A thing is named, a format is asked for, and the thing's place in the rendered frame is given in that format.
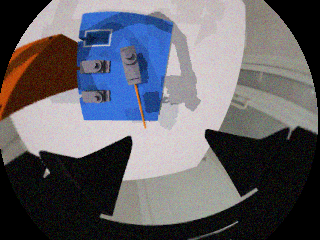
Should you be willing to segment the dark grey micro servo with orange cable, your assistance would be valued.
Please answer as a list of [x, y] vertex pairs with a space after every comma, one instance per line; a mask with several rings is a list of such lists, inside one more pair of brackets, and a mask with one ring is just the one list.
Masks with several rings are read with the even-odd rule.
[[137, 93], [136, 84], [141, 83], [141, 75], [139, 71], [139, 63], [137, 63], [135, 45], [129, 45], [129, 47], [121, 47], [120, 56], [121, 56], [121, 60], [123, 60], [121, 61], [121, 63], [123, 63], [125, 80], [127, 80], [128, 85], [135, 84], [136, 97], [137, 97], [137, 101], [139, 101], [141, 117], [143, 117], [143, 123], [144, 123], [145, 129], [147, 129], [147, 125], [145, 125], [143, 108], [141, 108], [139, 93]]

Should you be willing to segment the blue rectangular block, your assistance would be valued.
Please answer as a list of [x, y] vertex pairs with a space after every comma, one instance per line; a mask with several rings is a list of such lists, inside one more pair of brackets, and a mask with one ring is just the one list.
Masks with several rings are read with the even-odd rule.
[[173, 23], [125, 12], [84, 13], [77, 39], [77, 91], [84, 120], [143, 121], [135, 84], [125, 80], [120, 48], [135, 45], [145, 121], [159, 121]]

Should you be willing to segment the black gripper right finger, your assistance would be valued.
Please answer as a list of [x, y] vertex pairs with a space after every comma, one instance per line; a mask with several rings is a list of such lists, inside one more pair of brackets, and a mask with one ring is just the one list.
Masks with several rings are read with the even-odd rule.
[[276, 145], [288, 136], [289, 127], [256, 140], [212, 129], [205, 129], [204, 135], [241, 197], [255, 189], [253, 184], [265, 171]]

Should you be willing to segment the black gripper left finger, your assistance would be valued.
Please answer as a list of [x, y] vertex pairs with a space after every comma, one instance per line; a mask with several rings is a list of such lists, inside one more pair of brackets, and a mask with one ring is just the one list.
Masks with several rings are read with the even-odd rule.
[[45, 149], [39, 151], [39, 155], [48, 172], [71, 180], [92, 204], [101, 209], [101, 215], [113, 216], [132, 147], [131, 136], [127, 136], [83, 157], [57, 155]]

